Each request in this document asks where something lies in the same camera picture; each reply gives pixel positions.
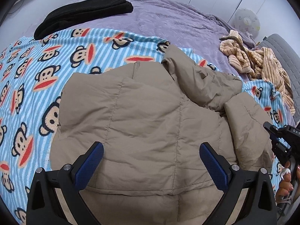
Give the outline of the person's right hand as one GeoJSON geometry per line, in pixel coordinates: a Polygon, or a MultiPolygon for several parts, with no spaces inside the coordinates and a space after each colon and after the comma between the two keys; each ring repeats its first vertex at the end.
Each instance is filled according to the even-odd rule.
{"type": "MultiPolygon", "coordinates": [[[[290,166],[290,162],[287,161],[285,163],[285,168],[289,168],[289,166],[290,166]]],[[[296,176],[297,176],[297,179],[299,182],[299,178],[300,178],[299,166],[296,169],[296,176]]],[[[286,173],[283,177],[284,177],[284,179],[281,180],[281,182],[279,184],[279,189],[276,192],[276,196],[275,196],[276,202],[279,202],[280,200],[282,200],[282,198],[284,198],[285,196],[288,196],[291,191],[295,190],[293,185],[291,184],[291,174],[286,173]]],[[[297,198],[299,197],[299,194],[300,194],[300,191],[299,191],[299,185],[298,185],[293,201],[297,200],[297,198]]]]}

